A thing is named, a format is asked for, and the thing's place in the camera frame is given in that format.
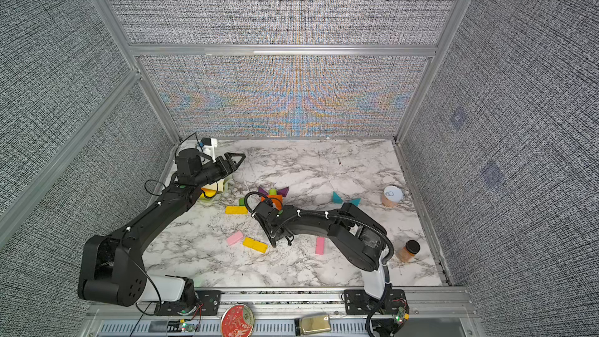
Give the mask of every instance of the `spice jar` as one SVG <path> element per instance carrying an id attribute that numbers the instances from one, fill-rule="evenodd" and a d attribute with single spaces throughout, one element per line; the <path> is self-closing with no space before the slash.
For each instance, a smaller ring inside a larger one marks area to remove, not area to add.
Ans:
<path id="1" fill-rule="evenodd" d="M 404 263 L 409 262 L 420 251 L 420 243 L 410 239 L 406 245 L 397 252 L 397 258 Z"/>

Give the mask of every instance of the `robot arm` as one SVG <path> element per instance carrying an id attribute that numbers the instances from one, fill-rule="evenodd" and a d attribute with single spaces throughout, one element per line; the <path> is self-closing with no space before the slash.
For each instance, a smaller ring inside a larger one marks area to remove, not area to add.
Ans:
<path id="1" fill-rule="evenodd" d="M 251 195 L 259 195 L 264 201 L 254 209 L 247 207 Z M 385 285 L 390 283 L 386 263 L 393 256 L 393 244 L 385 228 L 361 209 L 344 203 L 341 208 L 329 211 L 302 210 L 292 205 L 278 210 L 268 196 L 256 191 L 246 195 L 244 204 L 273 247 L 283 238 L 291 246 L 297 234 L 328 237 L 351 264 L 360 268 L 366 294 L 376 299 L 383 297 Z M 385 247 L 389 250 L 383 257 Z"/>
<path id="2" fill-rule="evenodd" d="M 177 171 L 171 183 L 151 206 L 109 235 L 93 236 L 85 243 L 77 289 L 79 298 L 121 306 L 131 306 L 140 298 L 157 300 L 142 297 L 149 290 L 146 289 L 142 253 L 171 221 L 195 204 L 203 192 L 202 186 L 233 173 L 245 157 L 244 154 L 225 153 L 224 159 L 219 156 L 212 161 L 198 149 L 182 150 L 176 156 Z M 176 303 L 173 306 L 179 310 L 194 305 L 193 281 L 166 277 L 158 287 L 173 283 L 176 284 L 176 296 L 161 300 Z M 159 294 L 165 296 L 167 293 L 160 291 Z"/>

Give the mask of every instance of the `aluminum frame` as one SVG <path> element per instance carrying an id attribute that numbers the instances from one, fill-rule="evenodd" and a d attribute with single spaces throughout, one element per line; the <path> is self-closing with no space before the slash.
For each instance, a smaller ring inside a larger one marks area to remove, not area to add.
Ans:
<path id="1" fill-rule="evenodd" d="M 330 137 L 217 137 L 218 140 L 331 140 L 331 139 L 386 139 L 393 140 L 392 136 L 360 136 L 360 137 L 347 137 L 347 136 L 330 136 Z"/>
<path id="2" fill-rule="evenodd" d="M 422 105 L 422 101 L 424 100 L 441 63 L 443 63 L 443 58 L 445 57 L 445 54 L 447 54 L 447 50 L 462 23 L 462 19 L 464 18 L 471 1 L 472 0 L 455 0 L 437 43 L 438 52 L 425 68 L 420 84 L 412 94 L 408 107 L 400 122 L 400 126 L 397 128 L 397 133 L 395 135 L 397 142 L 403 142 L 406 138 L 410 126 L 416 118 L 418 109 Z"/>
<path id="3" fill-rule="evenodd" d="M 23 224 L 52 185 L 64 173 L 71 161 L 87 144 L 106 117 L 119 104 L 141 77 L 138 71 L 130 71 L 116 88 L 101 102 L 93 114 L 77 129 L 64 146 L 46 164 L 38 176 L 19 194 L 17 199 L 0 215 L 0 250 L 10 240 L 12 234 Z"/>
<path id="4" fill-rule="evenodd" d="M 432 258 L 437 266 L 437 271 L 439 276 L 441 276 L 441 281 L 443 281 L 444 285 L 452 286 L 455 283 L 453 281 L 453 276 L 449 272 L 449 266 L 447 266 L 447 260 L 445 259 L 443 249 L 441 248 L 441 243 L 439 243 L 439 238 L 437 237 L 435 228 L 432 225 L 431 217 L 426 210 L 426 206 L 422 199 L 422 195 L 420 194 L 420 190 L 418 189 L 418 185 L 416 184 L 412 169 L 406 160 L 406 156 L 404 155 L 401 145 L 399 143 L 394 143 L 393 149 L 395 150 L 397 160 L 400 162 L 400 167 L 403 171 L 406 183 L 408 184 L 410 194 L 412 195 L 414 208 L 418 214 L 418 219 L 422 225 L 424 235 L 426 236 L 426 241 L 431 249 Z"/>
<path id="5" fill-rule="evenodd" d="M 158 181 L 160 181 L 161 183 L 164 183 L 164 184 L 167 183 L 168 174 L 171 173 L 171 169 L 173 168 L 173 164 L 175 162 L 175 155 L 176 155 L 178 147 L 179 147 L 179 144 L 173 145 L 173 147 L 169 151 L 167 163 L 164 165 L 164 169 L 162 169 L 162 173 L 160 174 L 160 178 L 158 179 Z M 161 191 L 162 191 L 162 185 L 160 183 L 157 183 L 156 187 L 154 187 L 154 194 L 160 194 Z M 155 195 L 151 196 L 146 208 L 151 206 L 151 204 L 153 204 L 154 201 L 156 201 L 156 199 L 158 199 L 158 196 L 155 196 Z"/>
<path id="6" fill-rule="evenodd" d="M 349 55 L 349 56 L 427 56 L 437 54 L 435 45 L 194 45 L 130 43 L 129 51 L 141 55 Z"/>
<path id="7" fill-rule="evenodd" d="M 474 304 L 465 287 L 415 286 L 393 287 L 406 292 L 410 304 L 410 318 L 478 318 Z M 250 305 L 256 318 L 293 319 L 312 313 L 325 312 L 333 319 L 366 318 L 366 315 L 347 315 L 341 295 L 346 289 L 363 290 L 362 287 L 249 287 L 249 288 L 196 288 L 196 290 L 221 290 L 218 315 L 202 316 L 219 319 L 236 303 Z M 106 303 L 92 303 L 85 315 L 81 329 L 99 326 L 98 320 L 136 320 L 139 311 L 135 306 L 122 307 Z M 165 320 L 173 317 L 148 316 L 146 320 Z M 373 318 L 393 318 L 393 315 L 375 315 Z"/>
<path id="8" fill-rule="evenodd" d="M 167 132 L 171 141 L 174 144 L 178 143 L 181 140 L 181 135 L 178 132 L 177 125 L 163 100 L 160 98 L 158 90 L 152 83 L 152 80 L 149 79 L 143 66 L 138 63 L 138 60 L 131 53 L 129 49 L 129 37 L 124 32 L 123 26 L 113 11 L 109 0 L 91 0 L 91 2 L 94 4 L 96 11 L 98 11 L 98 14 L 102 18 L 104 25 L 108 28 L 110 35 L 119 48 L 120 53 L 123 55 L 124 60 L 129 65 L 129 68 L 132 70 L 139 70 L 142 74 L 143 79 L 140 82 L 140 86 L 146 99 L 150 103 L 150 106 L 152 106 L 152 109 L 156 113 L 158 120 Z"/>

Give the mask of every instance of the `white marble tabletop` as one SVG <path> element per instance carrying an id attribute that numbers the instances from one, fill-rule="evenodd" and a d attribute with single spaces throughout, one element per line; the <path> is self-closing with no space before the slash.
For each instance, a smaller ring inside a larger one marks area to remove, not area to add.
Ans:
<path id="1" fill-rule="evenodd" d="M 194 147 L 195 141 L 181 148 Z M 223 140 L 216 154 L 245 153 L 233 173 L 229 190 L 211 205 L 198 202 L 176 218 L 143 254 L 148 273 L 193 278 L 197 287 L 361 286 L 357 267 L 326 239 L 325 254 L 316 255 L 316 237 L 297 235 L 265 254 L 228 236 L 241 230 L 246 237 L 268 243 L 258 222 L 246 215 L 227 215 L 225 206 L 258 187 L 289 186 L 285 204 L 304 209 L 334 209 L 333 190 L 349 201 L 362 198 L 359 208 L 387 230 L 396 251 L 415 239 L 421 250 L 410 263 L 389 261 L 394 286 L 439 286 L 432 255 L 390 140 Z M 399 206 L 386 208 L 380 197 L 386 185 L 406 194 Z"/>

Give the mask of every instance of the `gray textured wall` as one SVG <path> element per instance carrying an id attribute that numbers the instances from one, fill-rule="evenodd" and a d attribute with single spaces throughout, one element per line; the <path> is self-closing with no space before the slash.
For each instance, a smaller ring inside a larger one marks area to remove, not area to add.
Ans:
<path id="1" fill-rule="evenodd" d="M 599 332 L 597 0 L 473 0 L 406 140 L 490 336 Z"/>
<path id="2" fill-rule="evenodd" d="M 142 56 L 182 133 L 392 136 L 421 56 Z"/>
<path id="3" fill-rule="evenodd" d="M 1 336 L 77 333 L 88 307 L 77 297 L 83 245 L 143 211 L 143 181 L 160 177 L 171 146 L 139 86 L 131 87 L 0 251 Z"/>
<path id="4" fill-rule="evenodd" d="M 435 44 L 454 0 L 109 0 L 134 43 Z"/>
<path id="5" fill-rule="evenodd" d="M 89 0 L 0 0 L 0 214 L 128 70 Z"/>

